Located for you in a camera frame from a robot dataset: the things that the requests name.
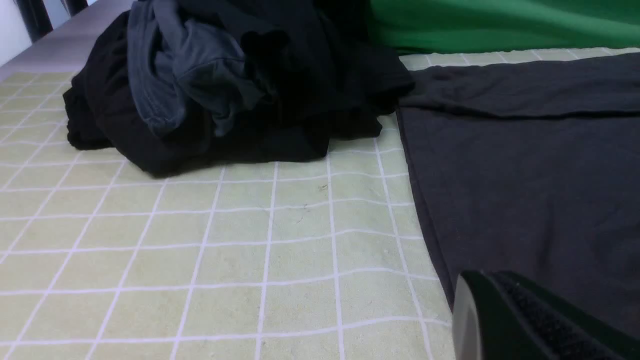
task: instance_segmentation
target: green cloth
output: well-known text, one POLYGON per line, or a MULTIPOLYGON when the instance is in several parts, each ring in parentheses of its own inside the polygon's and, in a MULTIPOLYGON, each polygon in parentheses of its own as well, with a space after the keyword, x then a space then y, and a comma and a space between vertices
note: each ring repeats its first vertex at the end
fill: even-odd
POLYGON ((369 31, 414 53, 639 47, 640 0, 371 0, 369 31))

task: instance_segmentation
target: folded garment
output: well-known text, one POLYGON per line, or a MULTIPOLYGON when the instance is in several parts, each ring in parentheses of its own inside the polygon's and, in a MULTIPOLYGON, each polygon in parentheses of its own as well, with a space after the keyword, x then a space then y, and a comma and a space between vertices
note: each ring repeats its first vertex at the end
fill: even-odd
POLYGON ((429 255, 640 338, 640 54, 415 72, 398 121, 429 255))
MULTIPOLYGON (((161 175, 183 166, 198 151, 188 142, 161 140, 138 115, 127 73, 128 20, 125 12, 107 27, 64 94, 68 139, 81 150, 114 146, 140 169, 161 175)), ((183 134, 202 130, 183 128, 183 134)))
MULTIPOLYGON (((392 112, 413 86, 393 50, 362 41, 362 0, 355 1, 356 13, 333 2, 325 13, 322 2, 312 0, 177 1, 186 14, 224 28, 240 44, 275 89, 275 126, 327 128, 325 143, 329 136, 377 136, 376 116, 392 112)), ((326 148, 315 157, 325 154, 326 148)))
POLYGON ((97 39, 85 67, 72 79, 63 98, 68 115, 68 140, 77 149, 115 147, 145 172, 165 176, 212 161, 257 163, 304 161, 326 151, 326 124, 268 127, 276 119, 272 106, 260 105, 238 114, 236 125, 207 147, 194 139, 212 133, 211 114, 202 108, 194 120, 169 136, 158 138, 142 120, 132 98, 127 69, 129 12, 118 16, 97 39))
MULTIPOLYGON (((264 81, 234 38, 194 17, 182 20, 175 0, 135 1, 128 31, 133 98, 158 137, 193 121, 201 107, 211 112, 214 136, 223 136, 238 113, 268 101, 264 81)), ((206 145, 209 134, 201 137, 206 145)))

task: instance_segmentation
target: dark gray fabric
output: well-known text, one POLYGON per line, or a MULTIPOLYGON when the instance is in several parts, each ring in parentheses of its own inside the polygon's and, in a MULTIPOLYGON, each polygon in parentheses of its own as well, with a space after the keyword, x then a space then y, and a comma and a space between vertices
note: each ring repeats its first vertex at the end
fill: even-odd
POLYGON ((214 136, 267 90, 226 31, 183 21, 175 0, 136 1, 129 18, 129 77, 141 118, 158 137, 181 126, 194 107, 209 110, 214 136))
POLYGON ((518 272, 640 338, 640 54, 415 72, 401 136, 452 304, 518 272))

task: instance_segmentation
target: white wall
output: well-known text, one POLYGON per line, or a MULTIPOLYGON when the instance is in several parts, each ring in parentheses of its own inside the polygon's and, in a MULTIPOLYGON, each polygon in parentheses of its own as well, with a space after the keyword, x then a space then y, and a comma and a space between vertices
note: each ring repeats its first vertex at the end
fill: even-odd
POLYGON ((13 0, 0 0, 0 65, 31 45, 18 6, 13 0))

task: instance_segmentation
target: gray fabric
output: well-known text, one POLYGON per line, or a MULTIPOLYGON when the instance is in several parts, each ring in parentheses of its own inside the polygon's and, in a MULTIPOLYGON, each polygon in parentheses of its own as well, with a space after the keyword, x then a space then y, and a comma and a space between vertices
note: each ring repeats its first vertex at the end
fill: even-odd
POLYGON ((233 127, 267 92, 226 31, 189 18, 175 0, 136 1, 128 27, 131 91, 140 117, 164 137, 198 104, 209 110, 215 136, 233 127))

